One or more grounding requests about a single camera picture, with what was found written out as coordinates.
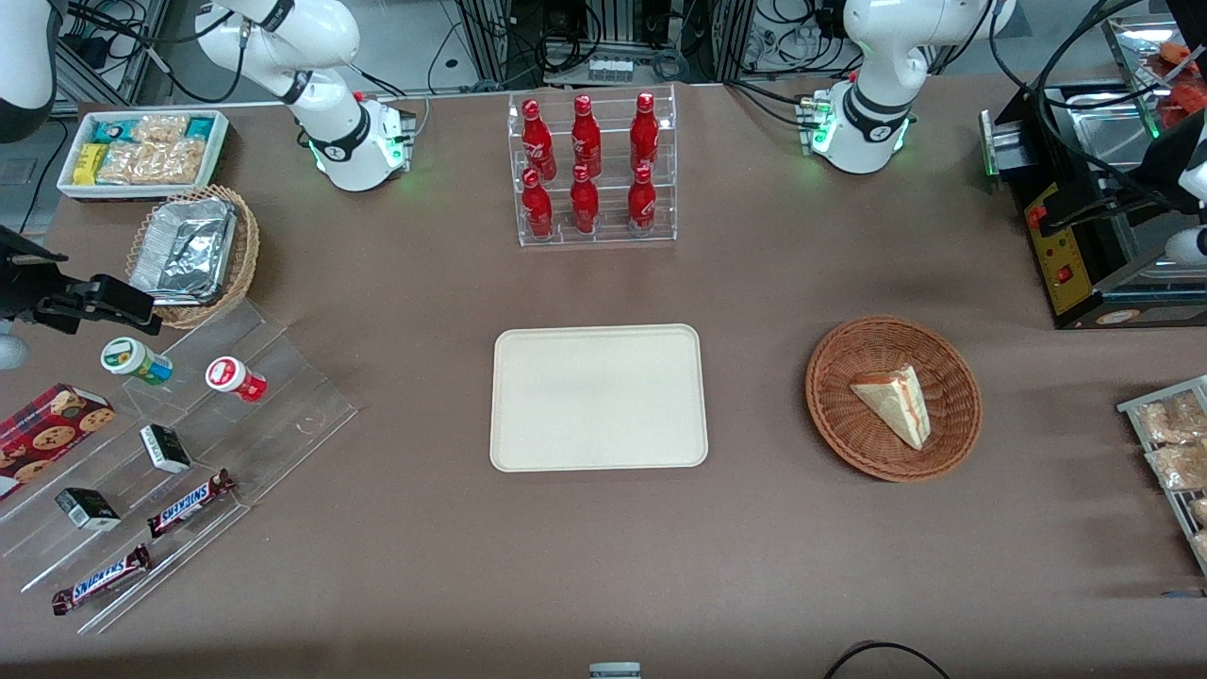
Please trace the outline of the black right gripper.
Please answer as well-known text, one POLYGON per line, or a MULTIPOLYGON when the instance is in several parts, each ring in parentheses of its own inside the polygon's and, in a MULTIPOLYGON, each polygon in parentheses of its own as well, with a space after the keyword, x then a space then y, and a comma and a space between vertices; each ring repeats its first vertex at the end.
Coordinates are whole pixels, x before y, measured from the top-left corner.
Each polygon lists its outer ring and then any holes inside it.
MULTIPOLYGON (((1 314, 4 321, 43 324, 62 334, 76 334, 78 323, 94 314, 84 298, 74 291, 81 280, 63 274, 66 254, 56 253, 13 229, 1 228, 1 314)), ((154 312, 154 297, 133 288, 107 274, 91 277, 91 304, 113 315, 113 323, 138 328, 156 336, 162 318, 154 312)))

